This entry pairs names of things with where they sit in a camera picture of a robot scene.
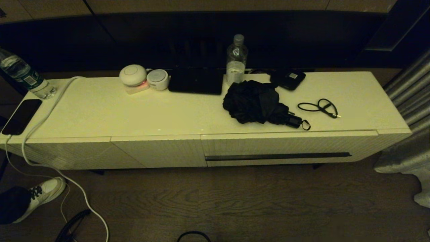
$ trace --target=white cabinet top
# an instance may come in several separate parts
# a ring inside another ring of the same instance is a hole
[[[245,80],[269,82],[269,76],[246,74]],[[59,91],[67,81],[50,80]],[[76,79],[32,138],[408,129],[371,72],[306,73],[295,91],[276,88],[280,102],[310,122],[310,131],[269,122],[240,124],[222,107],[228,90],[225,82],[220,96],[153,89],[128,95],[122,85],[119,78]],[[25,96],[34,98],[32,93]],[[24,134],[46,114],[56,98],[58,95],[43,101]],[[316,103],[321,98],[332,101],[342,117],[333,119],[322,112],[297,108],[300,102]],[[18,142],[22,136],[13,137],[11,142]]]

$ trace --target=water bottle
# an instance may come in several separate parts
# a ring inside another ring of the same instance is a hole
[[[244,36],[236,34],[233,38],[233,44],[227,49],[227,83],[241,83],[245,74],[246,58],[248,49],[243,44]]]
[[[39,98],[49,99],[56,93],[56,89],[19,56],[1,48],[0,68]]]

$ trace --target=round white device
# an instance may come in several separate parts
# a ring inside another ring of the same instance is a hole
[[[135,87],[146,80],[146,70],[141,65],[128,65],[120,72],[120,80],[124,85]]]
[[[151,88],[162,91],[169,86],[169,74],[165,70],[157,69],[148,73],[148,82]]]

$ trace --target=drawer handle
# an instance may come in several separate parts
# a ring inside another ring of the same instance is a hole
[[[297,158],[329,158],[347,157],[349,152],[334,153],[296,153],[296,154],[274,154],[274,155],[209,155],[206,161],[241,161],[241,160],[274,160],[274,159],[297,159]]]

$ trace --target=white sneaker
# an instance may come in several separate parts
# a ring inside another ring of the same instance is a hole
[[[23,221],[37,207],[57,198],[64,191],[65,187],[66,182],[64,181],[64,178],[55,177],[29,189],[31,192],[30,205],[28,206],[24,215],[13,223],[19,223]]]

